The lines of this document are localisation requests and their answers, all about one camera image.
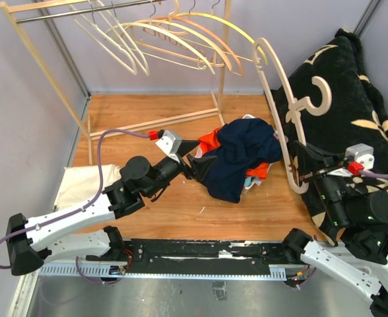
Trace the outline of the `orange t shirt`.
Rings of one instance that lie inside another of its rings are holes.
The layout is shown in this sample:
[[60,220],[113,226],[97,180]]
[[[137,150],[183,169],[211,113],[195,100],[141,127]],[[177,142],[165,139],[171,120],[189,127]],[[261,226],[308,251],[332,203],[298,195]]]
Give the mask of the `orange t shirt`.
[[[217,138],[217,133],[219,130],[220,127],[199,138],[200,145],[195,155],[196,158],[202,157],[205,153],[210,152],[211,150],[215,150],[220,146],[220,142]],[[270,163],[263,162],[258,167],[249,169],[246,173],[246,176],[256,177],[260,180],[264,180],[267,177],[270,167]]]

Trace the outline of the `navy blue t shirt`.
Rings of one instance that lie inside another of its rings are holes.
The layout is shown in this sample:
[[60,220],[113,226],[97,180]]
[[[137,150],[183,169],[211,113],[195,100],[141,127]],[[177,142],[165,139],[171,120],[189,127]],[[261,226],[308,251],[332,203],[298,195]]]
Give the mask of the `navy blue t shirt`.
[[230,203],[239,203],[246,173],[261,163],[282,159],[282,149],[272,125],[260,118],[240,118],[220,127],[220,146],[203,157],[216,156],[201,181],[209,195]]

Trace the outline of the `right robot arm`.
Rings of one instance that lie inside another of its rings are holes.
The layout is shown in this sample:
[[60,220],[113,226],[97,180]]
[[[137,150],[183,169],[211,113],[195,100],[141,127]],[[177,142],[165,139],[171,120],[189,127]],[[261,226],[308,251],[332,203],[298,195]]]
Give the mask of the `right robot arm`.
[[361,193],[345,181],[350,176],[377,176],[370,171],[373,148],[360,143],[338,154],[309,143],[295,145],[306,158],[300,181],[314,183],[329,220],[343,230],[344,247],[370,271],[345,262],[300,229],[292,229],[283,240],[283,259],[308,264],[341,281],[361,296],[373,316],[388,316],[388,194]]

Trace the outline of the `yellow hanger with metal hook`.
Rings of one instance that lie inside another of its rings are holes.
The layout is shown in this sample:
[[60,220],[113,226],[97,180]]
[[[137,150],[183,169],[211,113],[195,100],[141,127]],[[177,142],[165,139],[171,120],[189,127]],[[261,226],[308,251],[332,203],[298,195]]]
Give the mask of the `yellow hanger with metal hook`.
[[[235,24],[231,23],[228,20],[220,18],[216,15],[211,15],[211,14],[207,14],[207,13],[192,12],[191,10],[195,7],[196,1],[193,1],[193,7],[189,10],[189,12],[184,12],[184,13],[179,12],[179,2],[178,1],[173,1],[173,2],[175,5],[175,10],[174,10],[174,12],[170,13],[170,15],[173,15],[175,18],[176,17],[190,17],[190,16],[205,17],[205,18],[213,19],[215,21],[222,23],[224,25],[224,44],[227,44],[227,41],[229,39],[229,30],[230,29],[235,30],[237,33],[239,33],[245,39],[247,39],[251,44],[255,43],[255,40],[249,34],[247,34],[244,30],[242,30],[241,28],[239,28],[238,26],[236,26]],[[263,60],[264,64],[268,65],[269,62],[268,62],[268,59],[267,59],[265,52],[261,48],[258,48],[258,53],[261,54],[261,57],[258,58],[259,62],[261,60]],[[239,58],[244,59],[248,62],[254,62],[252,59],[249,59],[249,58],[246,58],[246,57],[243,57],[240,55],[235,54],[235,57],[239,57]]]

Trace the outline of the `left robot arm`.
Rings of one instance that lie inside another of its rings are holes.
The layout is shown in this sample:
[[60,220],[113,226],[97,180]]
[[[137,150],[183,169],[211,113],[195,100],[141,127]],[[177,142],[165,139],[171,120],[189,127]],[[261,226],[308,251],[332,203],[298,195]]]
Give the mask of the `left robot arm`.
[[117,229],[106,227],[89,236],[79,231],[142,209],[144,198],[156,201],[180,174],[200,182],[216,161],[215,156],[191,155],[198,141],[165,135],[156,145],[165,154],[159,163],[151,165],[143,156],[130,158],[120,169],[118,180],[109,186],[100,184],[98,191],[86,201],[38,217],[27,218],[21,213],[10,217],[5,242],[9,257],[7,269],[11,274],[26,275],[67,256],[119,260],[125,244]]

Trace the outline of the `teal t shirt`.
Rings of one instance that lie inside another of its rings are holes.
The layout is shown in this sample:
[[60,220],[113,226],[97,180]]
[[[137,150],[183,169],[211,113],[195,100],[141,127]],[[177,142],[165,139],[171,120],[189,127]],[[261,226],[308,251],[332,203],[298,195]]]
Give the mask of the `teal t shirt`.
[[254,183],[254,181],[256,181],[256,177],[254,177],[254,176],[247,177],[247,178],[245,179],[244,186],[245,186],[245,187],[248,187],[248,186],[250,186],[252,183]]

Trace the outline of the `white pink t shirt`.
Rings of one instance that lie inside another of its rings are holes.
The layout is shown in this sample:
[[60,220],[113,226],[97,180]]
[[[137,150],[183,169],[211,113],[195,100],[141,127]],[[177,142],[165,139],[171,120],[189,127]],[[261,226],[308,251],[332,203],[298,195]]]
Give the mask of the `white pink t shirt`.
[[249,172],[249,174],[245,178],[254,176],[256,177],[256,181],[254,181],[254,183],[252,183],[248,187],[245,187],[243,185],[242,194],[246,194],[252,187],[260,186],[263,183],[263,181],[266,179],[267,174],[269,173],[269,170],[271,169],[272,165],[273,165],[272,163],[263,163],[257,167],[258,170]]

